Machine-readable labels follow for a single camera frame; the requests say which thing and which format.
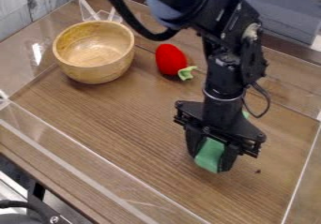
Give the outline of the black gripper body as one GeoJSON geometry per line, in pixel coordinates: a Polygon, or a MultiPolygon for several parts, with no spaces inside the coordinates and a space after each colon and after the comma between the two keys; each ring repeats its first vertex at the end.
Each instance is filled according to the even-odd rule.
{"type": "Polygon", "coordinates": [[[247,91],[243,91],[232,96],[220,96],[205,92],[202,102],[178,100],[174,104],[174,122],[185,131],[186,125],[192,125],[201,128],[209,136],[239,144],[243,148],[241,155],[259,157],[267,134],[243,113],[245,94],[247,91]]]}

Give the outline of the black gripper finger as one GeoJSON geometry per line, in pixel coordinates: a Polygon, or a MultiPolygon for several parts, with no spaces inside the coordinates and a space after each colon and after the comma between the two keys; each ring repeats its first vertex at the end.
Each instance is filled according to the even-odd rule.
{"type": "Polygon", "coordinates": [[[243,154],[243,148],[239,144],[224,143],[223,154],[220,155],[219,171],[229,172],[239,156],[243,154]]]}
{"type": "Polygon", "coordinates": [[[201,128],[186,125],[186,143],[192,157],[196,157],[204,145],[207,135],[201,128]]]}

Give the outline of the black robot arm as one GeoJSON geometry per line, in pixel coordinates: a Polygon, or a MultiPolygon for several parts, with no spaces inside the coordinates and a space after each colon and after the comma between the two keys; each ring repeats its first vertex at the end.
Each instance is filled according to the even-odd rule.
{"type": "Polygon", "coordinates": [[[190,156],[205,170],[232,169],[243,155],[257,157],[267,134],[249,121],[247,92],[269,93],[257,81],[267,76],[260,13],[247,0],[146,0],[166,30],[154,33],[124,0],[110,0],[130,27],[145,38],[165,41],[190,28],[202,38],[208,75],[201,102],[176,102],[174,122],[186,133],[190,156]]]}

